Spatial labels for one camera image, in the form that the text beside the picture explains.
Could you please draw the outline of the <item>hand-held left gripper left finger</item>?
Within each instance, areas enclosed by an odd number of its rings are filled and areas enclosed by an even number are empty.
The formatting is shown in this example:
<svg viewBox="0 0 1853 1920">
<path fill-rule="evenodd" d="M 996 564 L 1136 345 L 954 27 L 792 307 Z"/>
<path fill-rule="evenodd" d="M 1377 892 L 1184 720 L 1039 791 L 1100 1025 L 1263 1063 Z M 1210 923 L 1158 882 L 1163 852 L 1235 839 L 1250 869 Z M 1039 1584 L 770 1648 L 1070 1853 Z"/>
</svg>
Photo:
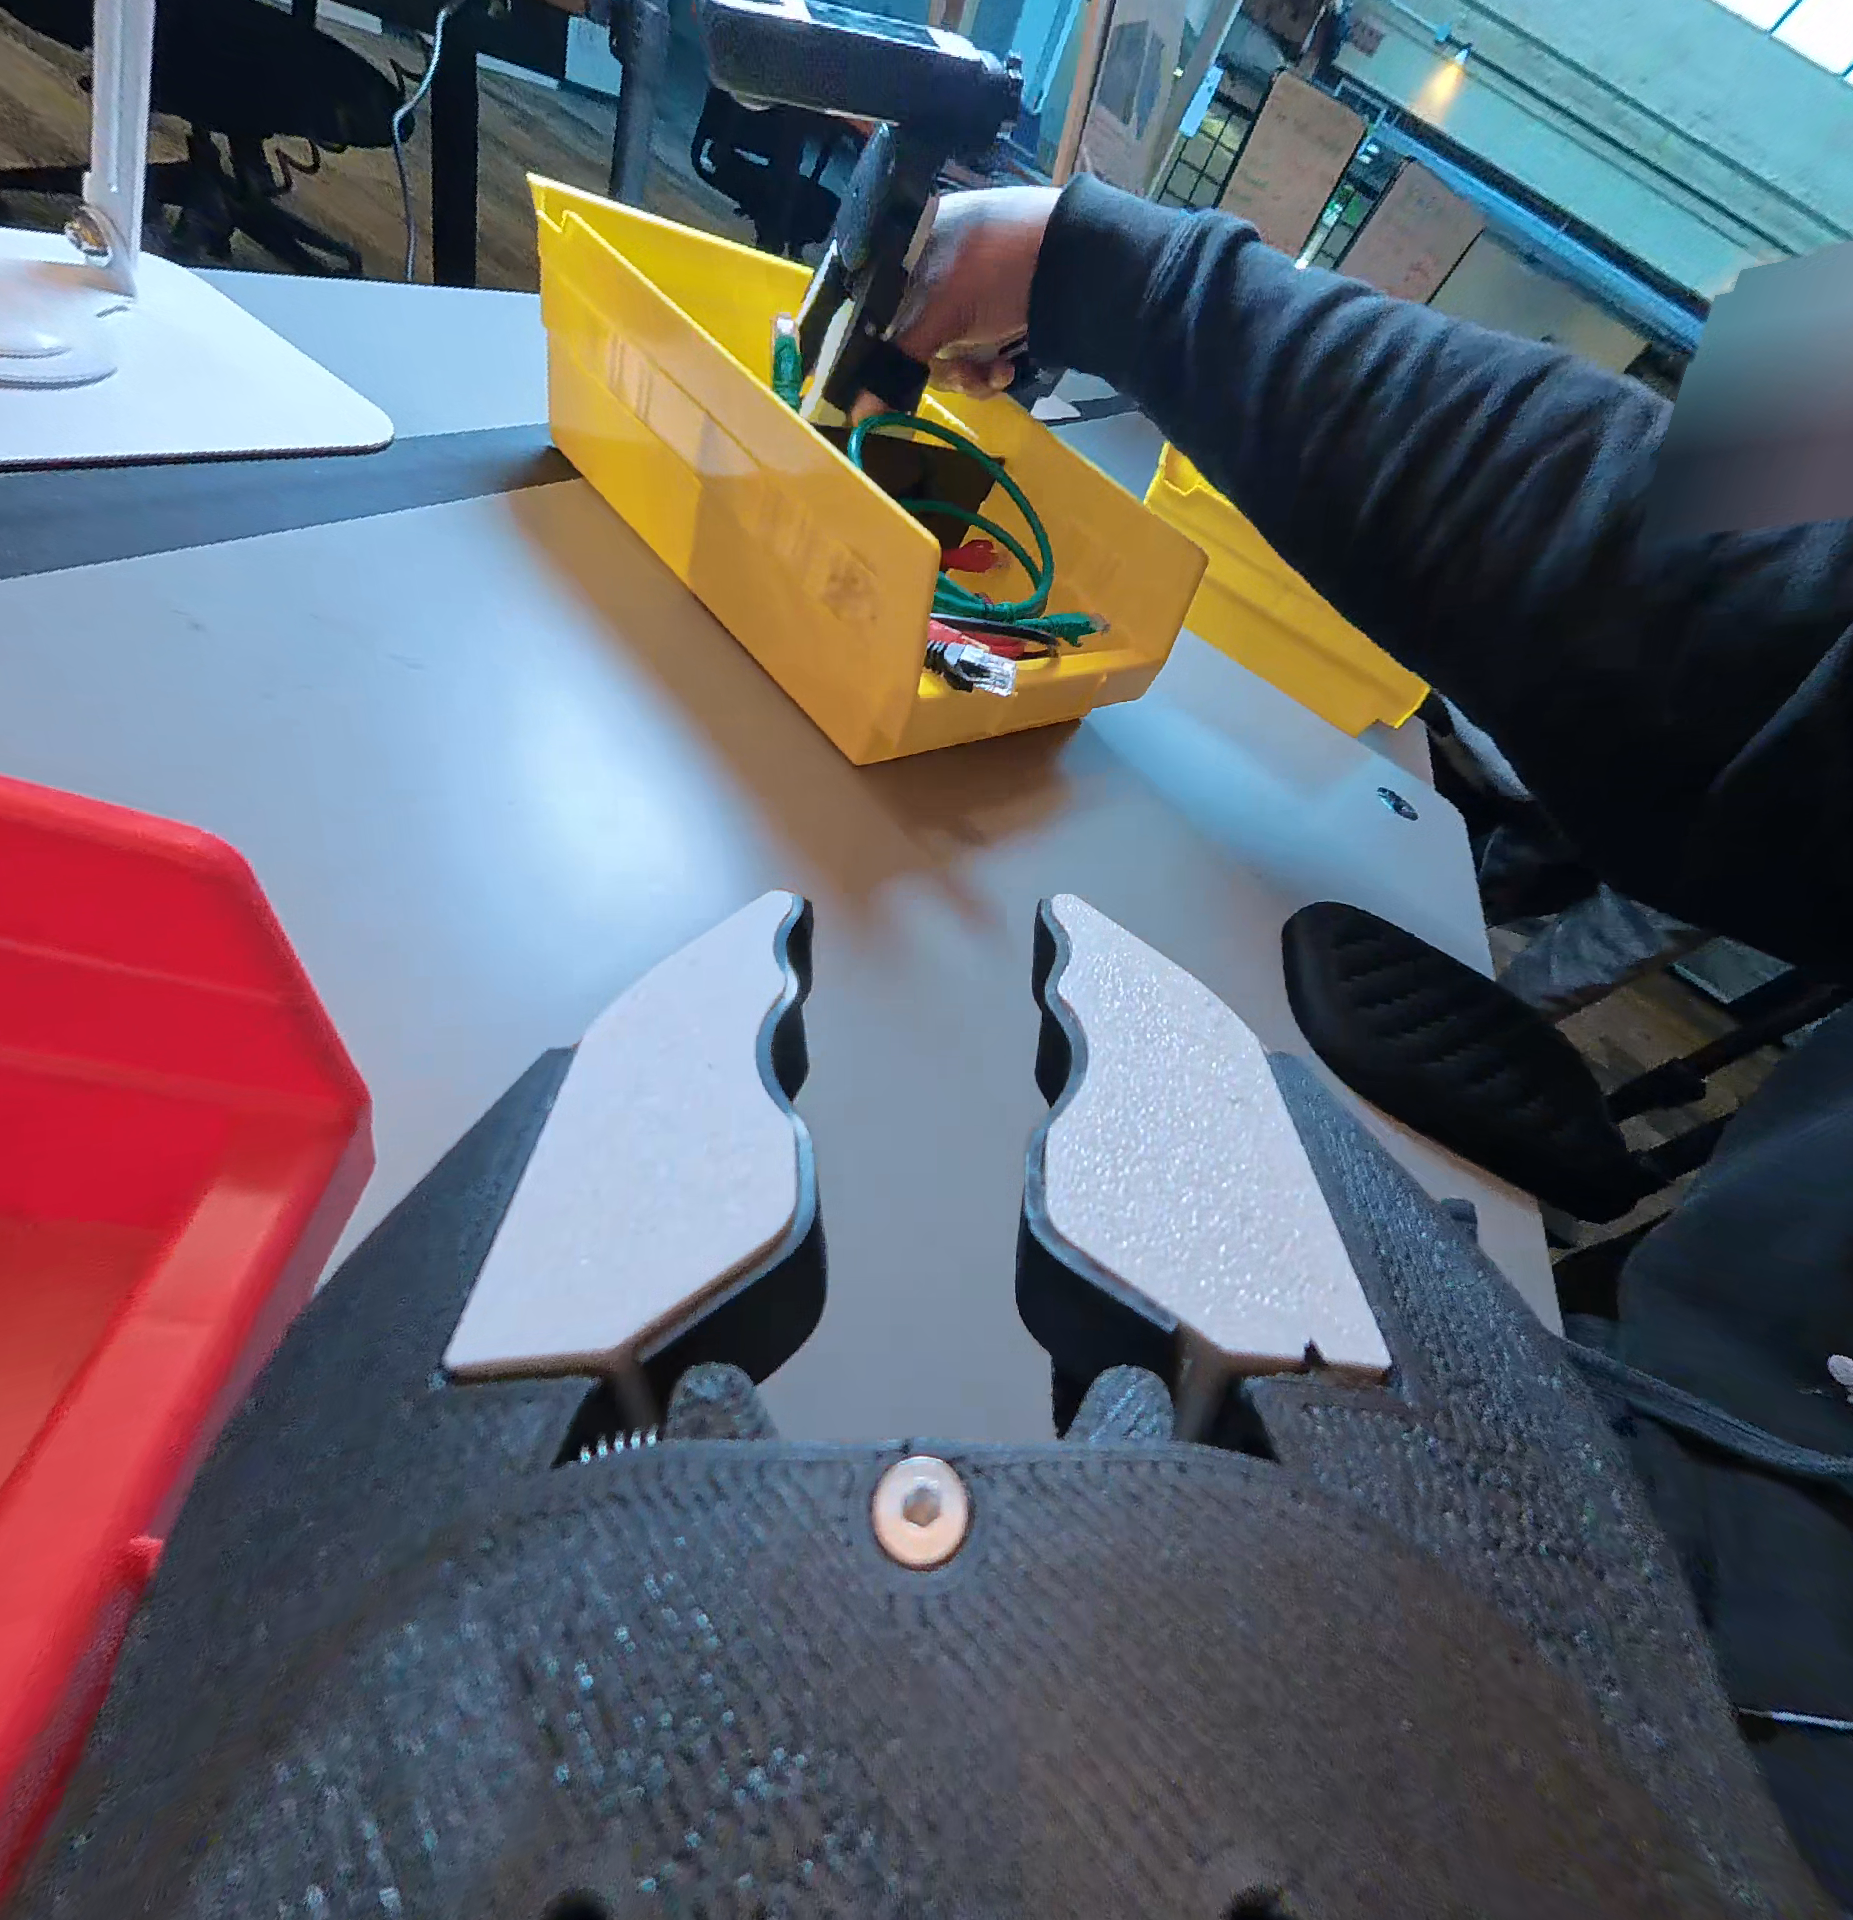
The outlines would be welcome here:
<svg viewBox="0 0 1853 1920">
<path fill-rule="evenodd" d="M 454 1381 L 625 1378 L 819 1248 L 814 908 L 761 894 L 583 1032 L 443 1354 Z"/>
</svg>

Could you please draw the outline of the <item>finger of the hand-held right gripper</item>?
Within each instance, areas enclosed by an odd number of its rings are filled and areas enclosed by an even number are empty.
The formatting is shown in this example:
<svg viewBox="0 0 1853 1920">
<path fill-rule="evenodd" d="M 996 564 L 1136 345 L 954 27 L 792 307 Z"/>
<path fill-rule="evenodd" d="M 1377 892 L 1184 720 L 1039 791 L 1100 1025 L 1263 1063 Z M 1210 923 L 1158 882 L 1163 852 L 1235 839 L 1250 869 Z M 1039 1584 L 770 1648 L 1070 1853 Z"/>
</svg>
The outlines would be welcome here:
<svg viewBox="0 0 1853 1920">
<path fill-rule="evenodd" d="M 814 428 L 850 428 L 873 415 L 914 415 L 929 384 L 923 361 L 891 342 L 909 282 L 906 246 L 851 268 L 828 246 L 794 315 L 802 354 L 799 415 Z"/>
</svg>

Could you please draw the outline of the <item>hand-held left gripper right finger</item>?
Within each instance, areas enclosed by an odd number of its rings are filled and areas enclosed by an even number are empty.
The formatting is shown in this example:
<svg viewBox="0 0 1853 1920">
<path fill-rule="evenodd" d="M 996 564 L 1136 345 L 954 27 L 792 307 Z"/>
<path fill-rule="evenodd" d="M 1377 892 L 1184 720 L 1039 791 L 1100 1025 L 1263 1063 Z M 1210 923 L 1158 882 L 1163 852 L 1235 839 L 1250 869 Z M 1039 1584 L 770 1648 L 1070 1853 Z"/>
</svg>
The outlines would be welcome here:
<svg viewBox="0 0 1853 1920">
<path fill-rule="evenodd" d="M 1018 1310 L 1054 1378 L 1385 1381 L 1391 1343 L 1246 1020 L 1082 895 L 1036 905 L 1032 987 L 1045 1115 Z"/>
</svg>

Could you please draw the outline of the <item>yellow plastic bin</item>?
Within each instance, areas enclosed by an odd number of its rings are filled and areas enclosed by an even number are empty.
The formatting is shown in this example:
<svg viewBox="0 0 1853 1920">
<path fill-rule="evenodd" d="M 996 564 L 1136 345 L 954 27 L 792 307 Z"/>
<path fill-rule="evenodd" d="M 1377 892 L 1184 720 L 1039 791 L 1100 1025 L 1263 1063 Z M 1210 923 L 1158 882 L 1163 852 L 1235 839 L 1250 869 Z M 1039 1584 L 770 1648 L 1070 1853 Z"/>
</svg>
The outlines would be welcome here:
<svg viewBox="0 0 1853 1920">
<path fill-rule="evenodd" d="M 1173 445 L 1146 507 L 1202 548 L 1184 629 L 1345 735 L 1402 729 L 1430 685 L 1355 629 L 1285 563 L 1258 528 Z"/>
<path fill-rule="evenodd" d="M 807 272 L 530 175 L 554 443 L 853 764 L 1077 721 L 1143 694 L 1202 548 L 1008 397 L 926 395 L 1049 533 L 1050 608 L 1098 629 L 1011 694 L 929 670 L 943 543 L 770 390 Z"/>
</svg>

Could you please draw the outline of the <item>red plastic bin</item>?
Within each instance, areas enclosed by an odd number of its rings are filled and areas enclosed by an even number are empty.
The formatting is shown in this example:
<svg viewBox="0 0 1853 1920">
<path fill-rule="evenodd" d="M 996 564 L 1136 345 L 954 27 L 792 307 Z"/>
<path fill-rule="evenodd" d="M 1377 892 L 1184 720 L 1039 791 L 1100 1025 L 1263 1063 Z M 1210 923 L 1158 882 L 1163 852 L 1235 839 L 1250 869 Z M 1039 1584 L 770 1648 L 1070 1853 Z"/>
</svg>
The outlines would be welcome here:
<svg viewBox="0 0 1853 1920">
<path fill-rule="evenodd" d="M 245 858 L 0 776 L 0 1903 L 372 1158 Z"/>
</svg>

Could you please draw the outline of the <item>person's right forearm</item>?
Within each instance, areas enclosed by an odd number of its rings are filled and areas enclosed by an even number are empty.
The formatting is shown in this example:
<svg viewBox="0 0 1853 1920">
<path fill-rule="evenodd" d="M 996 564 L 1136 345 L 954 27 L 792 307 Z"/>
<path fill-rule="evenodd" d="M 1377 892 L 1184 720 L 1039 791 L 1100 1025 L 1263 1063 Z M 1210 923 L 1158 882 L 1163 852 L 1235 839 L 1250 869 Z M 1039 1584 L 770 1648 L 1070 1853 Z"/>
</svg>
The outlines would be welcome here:
<svg viewBox="0 0 1853 1920">
<path fill-rule="evenodd" d="M 1093 179 L 1031 347 L 1139 402 L 1587 869 L 1853 981 L 1853 519 L 1649 533 L 1671 406 L 1638 381 Z"/>
</svg>

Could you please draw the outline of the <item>person's right hand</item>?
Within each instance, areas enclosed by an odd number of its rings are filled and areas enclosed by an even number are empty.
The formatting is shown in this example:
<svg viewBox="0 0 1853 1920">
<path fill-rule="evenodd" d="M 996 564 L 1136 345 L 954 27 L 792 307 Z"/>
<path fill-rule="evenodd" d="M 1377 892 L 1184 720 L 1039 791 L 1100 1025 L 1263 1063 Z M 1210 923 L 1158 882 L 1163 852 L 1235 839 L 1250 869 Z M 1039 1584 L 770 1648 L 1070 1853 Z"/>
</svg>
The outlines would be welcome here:
<svg viewBox="0 0 1853 1920">
<path fill-rule="evenodd" d="M 929 386 L 996 397 L 1018 374 L 1039 251 L 1059 205 L 1053 185 L 964 190 L 938 200 L 890 342 Z"/>
</svg>

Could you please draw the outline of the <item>black office chair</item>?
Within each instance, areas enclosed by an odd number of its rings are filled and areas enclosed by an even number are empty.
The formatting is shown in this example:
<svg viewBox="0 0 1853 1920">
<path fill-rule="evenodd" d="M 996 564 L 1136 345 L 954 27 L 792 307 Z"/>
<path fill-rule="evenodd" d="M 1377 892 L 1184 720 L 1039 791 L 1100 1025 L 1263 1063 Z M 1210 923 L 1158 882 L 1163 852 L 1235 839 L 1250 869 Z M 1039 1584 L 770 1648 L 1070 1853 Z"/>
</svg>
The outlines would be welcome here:
<svg viewBox="0 0 1853 1920">
<path fill-rule="evenodd" d="M 825 243 L 842 205 L 828 175 L 851 177 L 867 137 L 870 123 L 746 105 L 708 84 L 688 155 L 696 177 L 751 222 L 761 251 L 803 258 Z"/>
<path fill-rule="evenodd" d="M 364 273 L 363 253 L 290 210 L 326 157 L 392 148 L 403 92 L 313 16 L 258 1 L 155 4 L 150 108 L 185 157 L 145 169 L 143 241 L 190 264 L 232 263 L 245 235 L 288 272 Z"/>
</svg>

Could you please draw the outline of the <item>black bin divider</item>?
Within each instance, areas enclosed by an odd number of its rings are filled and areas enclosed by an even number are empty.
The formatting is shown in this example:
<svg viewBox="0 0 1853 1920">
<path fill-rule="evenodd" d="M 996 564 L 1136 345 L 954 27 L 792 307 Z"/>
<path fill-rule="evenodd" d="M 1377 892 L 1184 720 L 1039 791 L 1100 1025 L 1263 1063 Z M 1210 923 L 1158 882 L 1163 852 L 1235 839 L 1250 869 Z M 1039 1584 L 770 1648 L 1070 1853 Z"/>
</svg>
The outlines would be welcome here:
<svg viewBox="0 0 1853 1920">
<path fill-rule="evenodd" d="M 944 553 L 984 538 L 971 516 L 989 516 L 986 500 L 997 479 L 972 455 L 915 429 L 875 429 L 860 442 L 858 465 L 932 532 Z"/>
</svg>

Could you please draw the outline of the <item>brown easel board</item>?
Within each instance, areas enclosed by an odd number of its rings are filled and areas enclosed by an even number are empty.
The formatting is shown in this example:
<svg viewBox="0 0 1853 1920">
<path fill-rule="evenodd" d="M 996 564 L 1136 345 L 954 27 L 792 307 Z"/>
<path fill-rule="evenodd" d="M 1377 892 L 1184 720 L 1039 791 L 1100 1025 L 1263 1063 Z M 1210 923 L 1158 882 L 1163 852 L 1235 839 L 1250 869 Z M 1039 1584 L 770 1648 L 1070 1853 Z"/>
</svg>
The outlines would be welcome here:
<svg viewBox="0 0 1853 1920">
<path fill-rule="evenodd" d="M 1473 200 L 1408 159 L 1334 272 L 1397 300 L 1432 303 L 1485 226 Z"/>
<path fill-rule="evenodd" d="M 1231 169 L 1221 211 L 1253 225 L 1277 251 L 1299 256 L 1367 130 L 1345 101 L 1281 71 Z"/>
</svg>

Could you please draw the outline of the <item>wooden desk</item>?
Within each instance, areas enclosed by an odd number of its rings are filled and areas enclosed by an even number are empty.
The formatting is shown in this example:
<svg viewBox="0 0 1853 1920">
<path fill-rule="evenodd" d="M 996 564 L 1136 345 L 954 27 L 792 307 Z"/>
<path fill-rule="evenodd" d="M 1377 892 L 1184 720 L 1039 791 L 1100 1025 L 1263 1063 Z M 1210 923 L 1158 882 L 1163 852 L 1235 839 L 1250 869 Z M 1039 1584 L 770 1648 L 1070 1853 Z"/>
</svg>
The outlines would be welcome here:
<svg viewBox="0 0 1853 1920">
<path fill-rule="evenodd" d="M 376 277 L 535 290 L 530 177 L 604 196 L 623 121 L 612 4 L 290 4 L 410 105 L 391 157 L 339 157 L 326 207 Z"/>
</svg>

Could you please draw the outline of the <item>person's black printed clothing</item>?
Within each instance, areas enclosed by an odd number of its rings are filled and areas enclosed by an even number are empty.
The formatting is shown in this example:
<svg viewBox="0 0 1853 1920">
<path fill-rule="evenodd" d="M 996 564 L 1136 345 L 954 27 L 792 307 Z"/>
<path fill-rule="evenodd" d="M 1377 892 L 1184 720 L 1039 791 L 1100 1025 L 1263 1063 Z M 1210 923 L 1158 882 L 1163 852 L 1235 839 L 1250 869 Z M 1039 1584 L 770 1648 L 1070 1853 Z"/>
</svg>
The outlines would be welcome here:
<svg viewBox="0 0 1853 1920">
<path fill-rule="evenodd" d="M 1638 1472 L 1785 1828 L 1853 1916 L 1853 998 L 1785 1051 L 1617 1273 L 1620 1364 L 1749 1428 L 1629 1409 Z"/>
</svg>

